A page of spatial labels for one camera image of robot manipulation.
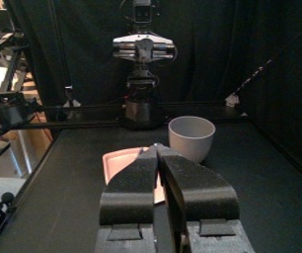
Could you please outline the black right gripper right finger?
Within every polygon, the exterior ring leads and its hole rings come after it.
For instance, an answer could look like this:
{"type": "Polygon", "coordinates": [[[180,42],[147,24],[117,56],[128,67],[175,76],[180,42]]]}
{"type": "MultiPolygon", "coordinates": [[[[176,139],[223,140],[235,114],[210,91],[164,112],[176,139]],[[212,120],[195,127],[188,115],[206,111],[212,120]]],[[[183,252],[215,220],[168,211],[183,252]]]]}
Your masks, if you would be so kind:
{"type": "Polygon", "coordinates": [[[255,253],[236,191],[206,166],[155,146],[176,253],[255,253]]]}

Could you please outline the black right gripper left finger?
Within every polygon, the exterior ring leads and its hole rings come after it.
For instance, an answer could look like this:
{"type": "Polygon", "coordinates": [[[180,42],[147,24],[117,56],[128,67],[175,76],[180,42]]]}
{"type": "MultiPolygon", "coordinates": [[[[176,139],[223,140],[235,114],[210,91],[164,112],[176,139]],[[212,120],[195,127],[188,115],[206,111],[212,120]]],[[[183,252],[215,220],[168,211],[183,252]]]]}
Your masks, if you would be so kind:
{"type": "Polygon", "coordinates": [[[153,189],[156,148],[151,146],[115,175],[100,199],[95,253],[155,253],[153,189]]]}

